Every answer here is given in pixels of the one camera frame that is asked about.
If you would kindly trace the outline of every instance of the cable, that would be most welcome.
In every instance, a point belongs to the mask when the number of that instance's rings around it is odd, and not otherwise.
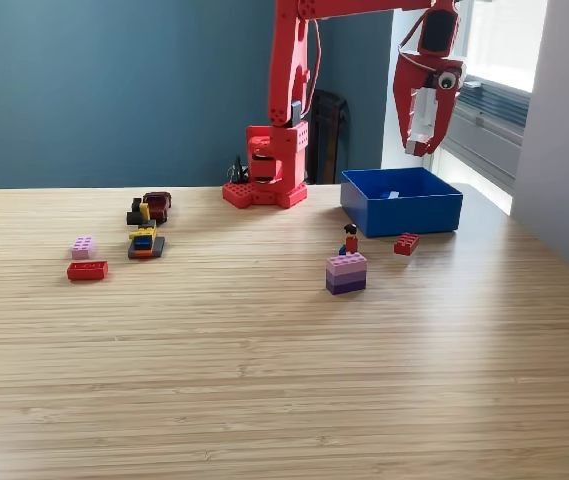
[[[313,82],[311,83],[310,96],[306,101],[306,109],[302,113],[302,118],[308,115],[311,111],[311,103],[313,102],[313,95],[315,95],[315,86],[317,85],[317,77],[320,74],[320,62],[322,60],[322,41],[320,40],[320,26],[317,24],[317,20],[313,20],[315,25],[315,43],[317,44],[317,59],[315,60],[315,72],[313,73]]]
[[[423,70],[426,70],[427,72],[432,72],[435,73],[437,72],[436,69],[429,67],[428,65],[423,65],[419,62],[416,62],[415,60],[413,60],[411,57],[409,57],[408,55],[406,55],[402,49],[406,46],[406,44],[408,43],[408,41],[411,39],[411,37],[413,35],[415,35],[415,32],[417,31],[417,28],[421,25],[421,23],[424,21],[424,19],[426,18],[426,16],[430,13],[430,10],[427,10],[426,12],[424,12],[422,14],[422,16],[419,18],[419,20],[417,21],[417,23],[415,25],[413,25],[413,28],[411,29],[410,32],[408,32],[408,35],[406,35],[406,37],[404,38],[404,40],[402,40],[402,43],[400,43],[397,47],[397,51],[400,55],[400,57],[402,57],[404,60],[412,63],[413,65],[415,65],[416,67],[419,67]]]

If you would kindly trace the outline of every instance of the purple lego brick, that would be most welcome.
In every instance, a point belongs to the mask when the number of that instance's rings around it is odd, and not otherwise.
[[[361,272],[362,270],[366,270],[366,268],[367,261],[361,253],[331,257],[326,261],[326,271],[330,272],[333,276]]]
[[[95,252],[93,237],[79,237],[71,249],[73,260],[88,260]]]
[[[333,275],[328,270],[326,271],[326,281],[333,285],[344,285],[345,283],[361,282],[362,280],[366,280],[366,270],[347,273],[346,275]]]
[[[326,281],[326,289],[333,295],[341,295],[342,293],[357,292],[366,288],[366,280],[359,282],[345,283],[343,285],[333,285],[328,280]]]

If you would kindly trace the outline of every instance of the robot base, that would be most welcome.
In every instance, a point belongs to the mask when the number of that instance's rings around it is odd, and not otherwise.
[[[237,208],[248,208],[251,205],[279,205],[282,208],[291,208],[308,196],[308,190],[303,183],[288,193],[263,192],[257,190],[253,183],[227,183],[222,187],[222,196]]]

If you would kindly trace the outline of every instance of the white wall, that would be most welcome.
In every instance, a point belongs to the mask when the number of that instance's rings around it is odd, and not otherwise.
[[[569,1],[548,3],[513,216],[569,262]]]
[[[413,28],[415,22],[424,13],[424,10],[412,10],[403,12],[396,10],[393,12],[393,29],[391,31],[391,60],[388,69],[388,92],[386,98],[386,117],[384,120],[384,143],[382,146],[382,168],[408,168],[421,167],[422,159],[404,153],[402,136],[400,135],[400,125],[397,119],[395,108],[395,97],[393,96],[393,81],[395,80],[395,66],[399,57],[397,46],[404,40],[406,34]],[[408,50],[417,50],[420,31],[406,46]]]

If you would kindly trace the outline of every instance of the toy figure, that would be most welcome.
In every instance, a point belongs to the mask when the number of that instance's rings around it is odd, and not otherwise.
[[[351,255],[357,253],[357,225],[349,223],[344,227],[346,232],[346,243],[340,248],[340,255]]]

